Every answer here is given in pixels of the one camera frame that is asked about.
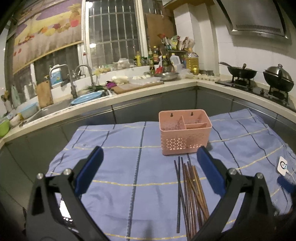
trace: metal bolt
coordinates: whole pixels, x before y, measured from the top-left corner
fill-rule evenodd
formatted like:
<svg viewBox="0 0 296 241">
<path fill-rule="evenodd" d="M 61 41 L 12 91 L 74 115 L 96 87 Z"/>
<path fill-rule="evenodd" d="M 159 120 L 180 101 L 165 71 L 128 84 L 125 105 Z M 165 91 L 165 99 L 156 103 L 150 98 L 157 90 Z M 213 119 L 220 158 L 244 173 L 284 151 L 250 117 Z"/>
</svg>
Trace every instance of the metal bolt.
<svg viewBox="0 0 296 241">
<path fill-rule="evenodd" d="M 256 174 L 256 177 L 259 178 L 259 179 L 262 179 L 262 178 L 263 178 L 263 174 L 260 173 L 260 172 L 258 172 L 258 173 Z"/>
<path fill-rule="evenodd" d="M 237 173 L 237 171 L 234 168 L 230 168 L 228 170 L 228 172 L 229 172 L 230 175 L 235 175 Z"/>
<path fill-rule="evenodd" d="M 44 177 L 43 173 L 38 173 L 37 174 L 37 179 L 41 180 Z"/>
<path fill-rule="evenodd" d="M 66 169 L 63 171 L 63 174 L 66 175 L 66 176 L 68 176 L 68 175 L 71 174 L 71 172 L 72 172 L 72 170 L 71 170 L 70 168 L 66 168 Z"/>
</svg>

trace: countertop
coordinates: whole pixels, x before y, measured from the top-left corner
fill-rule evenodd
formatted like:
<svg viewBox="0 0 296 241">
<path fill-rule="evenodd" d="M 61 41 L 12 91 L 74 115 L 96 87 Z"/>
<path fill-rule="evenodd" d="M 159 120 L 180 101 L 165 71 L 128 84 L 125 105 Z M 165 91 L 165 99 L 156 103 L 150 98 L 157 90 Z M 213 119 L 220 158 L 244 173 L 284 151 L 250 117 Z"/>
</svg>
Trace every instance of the countertop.
<svg viewBox="0 0 296 241">
<path fill-rule="evenodd" d="M 8 132 L 6 136 L 4 136 L 0 140 L 0 148 L 8 141 L 11 141 L 15 138 L 18 138 L 22 135 L 28 134 L 32 131 L 35 131 L 37 129 L 43 128 L 45 126 L 69 119 L 71 117 L 86 113 L 88 111 L 92 111 L 98 108 L 118 104 L 124 101 L 138 99 L 145 96 L 150 96 L 154 94 L 164 93 L 172 90 L 178 90 L 188 87 L 194 87 L 194 86 L 200 86 L 205 87 L 208 89 L 216 90 L 219 92 L 223 92 L 247 101 L 250 101 L 254 104 L 260 105 L 266 109 L 269 109 L 275 113 L 280 114 L 281 116 L 289 119 L 290 121 L 296 123 L 296 113 L 281 106 L 278 105 L 272 101 L 269 101 L 267 99 L 261 98 L 260 96 L 256 96 L 254 94 L 241 91 L 235 88 L 223 86 L 220 84 L 216 84 L 212 81 L 208 80 L 196 80 L 196 79 L 182 79 L 172 82 L 165 82 L 163 85 L 157 85 L 152 86 L 149 88 L 144 88 L 140 90 L 135 90 L 131 92 L 127 92 L 124 94 L 119 95 L 113 95 L 110 98 L 105 99 L 96 99 L 89 101 L 87 103 L 82 103 L 76 106 L 71 106 L 66 109 L 60 110 L 58 112 L 49 114 L 45 117 L 42 117 L 40 119 L 37 119 L 35 121 L 32 121 L 30 123 L 25 124 L 23 127 L 15 127 L 12 130 Z M 291 100 L 293 101 L 294 105 L 296 106 L 296 99 L 291 97 Z"/>
</svg>

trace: blue plastic basin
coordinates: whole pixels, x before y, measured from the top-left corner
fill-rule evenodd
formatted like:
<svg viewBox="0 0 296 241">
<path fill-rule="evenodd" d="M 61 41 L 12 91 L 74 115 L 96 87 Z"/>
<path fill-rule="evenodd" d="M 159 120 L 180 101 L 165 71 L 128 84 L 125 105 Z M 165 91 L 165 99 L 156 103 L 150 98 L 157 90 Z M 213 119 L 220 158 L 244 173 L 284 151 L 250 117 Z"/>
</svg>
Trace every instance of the blue plastic basin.
<svg viewBox="0 0 296 241">
<path fill-rule="evenodd" d="M 98 91 L 98 92 L 82 95 L 82 96 L 78 97 L 77 99 L 73 100 L 71 102 L 71 105 L 81 104 L 81 103 L 84 103 L 84 102 L 87 102 L 90 100 L 100 98 L 103 92 L 104 91 Z"/>
</svg>

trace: white cable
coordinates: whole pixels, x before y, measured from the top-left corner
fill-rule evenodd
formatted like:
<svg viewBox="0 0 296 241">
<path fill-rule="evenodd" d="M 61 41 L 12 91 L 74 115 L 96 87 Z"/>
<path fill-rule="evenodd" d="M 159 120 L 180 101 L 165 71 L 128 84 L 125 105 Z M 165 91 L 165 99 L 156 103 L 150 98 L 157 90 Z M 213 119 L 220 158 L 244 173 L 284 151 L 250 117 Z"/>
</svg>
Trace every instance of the white cable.
<svg viewBox="0 0 296 241">
<path fill-rule="evenodd" d="M 287 169 L 287 173 L 293 178 L 293 181 L 294 181 L 294 183 L 296 184 L 296 181 L 295 181 L 295 179 L 294 179 L 294 177 L 293 177 L 293 174 L 291 174 L 291 173 L 288 171 L 288 169 Z"/>
</svg>

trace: range hood vent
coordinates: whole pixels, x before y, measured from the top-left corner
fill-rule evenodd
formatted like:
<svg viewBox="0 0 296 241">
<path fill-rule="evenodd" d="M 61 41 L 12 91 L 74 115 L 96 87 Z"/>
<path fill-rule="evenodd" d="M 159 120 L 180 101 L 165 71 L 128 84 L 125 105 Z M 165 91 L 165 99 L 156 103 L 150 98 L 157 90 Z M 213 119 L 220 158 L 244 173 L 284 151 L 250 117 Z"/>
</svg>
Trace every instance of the range hood vent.
<svg viewBox="0 0 296 241">
<path fill-rule="evenodd" d="M 275 0 L 214 0 L 226 18 L 231 35 L 257 35 L 289 39 L 283 15 Z"/>
</svg>

